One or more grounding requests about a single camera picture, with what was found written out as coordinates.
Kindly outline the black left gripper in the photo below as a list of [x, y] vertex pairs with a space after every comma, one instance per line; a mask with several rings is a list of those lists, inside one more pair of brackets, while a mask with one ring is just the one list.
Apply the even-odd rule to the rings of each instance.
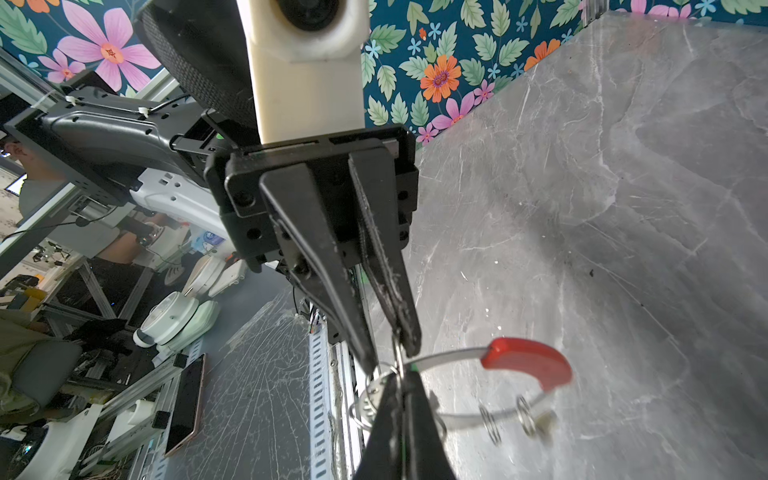
[[[422, 330], [401, 250], [418, 208], [416, 150], [412, 132], [390, 125], [212, 153], [204, 169], [238, 257], [258, 271], [284, 252], [292, 278], [336, 322], [367, 375], [378, 358], [345, 266], [359, 262], [356, 201], [363, 268], [415, 357]], [[268, 209], [287, 238], [278, 238]]]

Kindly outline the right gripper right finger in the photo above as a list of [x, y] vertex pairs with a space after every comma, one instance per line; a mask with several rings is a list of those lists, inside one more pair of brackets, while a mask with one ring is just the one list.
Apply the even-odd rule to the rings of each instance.
[[421, 375], [404, 378], [403, 453], [405, 479], [455, 479], [443, 448]]

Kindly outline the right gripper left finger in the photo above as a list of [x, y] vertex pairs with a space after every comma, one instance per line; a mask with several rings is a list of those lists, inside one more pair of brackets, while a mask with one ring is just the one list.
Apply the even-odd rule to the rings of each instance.
[[354, 480], [402, 478], [402, 413], [399, 377], [390, 375]]

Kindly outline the metal keyring with red handle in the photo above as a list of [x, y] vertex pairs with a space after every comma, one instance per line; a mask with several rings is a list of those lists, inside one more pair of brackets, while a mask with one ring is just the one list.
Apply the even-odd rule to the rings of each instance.
[[484, 429], [495, 443], [514, 424], [552, 443], [583, 428], [581, 393], [564, 335], [540, 338], [492, 335], [485, 346], [446, 350], [412, 359], [422, 375], [442, 436]]

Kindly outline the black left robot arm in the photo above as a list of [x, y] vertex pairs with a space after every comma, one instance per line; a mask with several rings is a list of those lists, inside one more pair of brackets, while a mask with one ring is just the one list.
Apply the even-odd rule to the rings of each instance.
[[368, 128], [363, 1], [149, 1], [135, 31], [190, 95], [119, 96], [79, 73], [43, 108], [8, 95], [1, 128], [106, 205], [136, 201], [152, 170], [203, 190], [209, 230], [252, 268], [279, 260], [366, 373], [373, 335], [350, 277], [361, 265], [408, 356], [422, 332], [402, 250], [417, 206], [415, 138]]

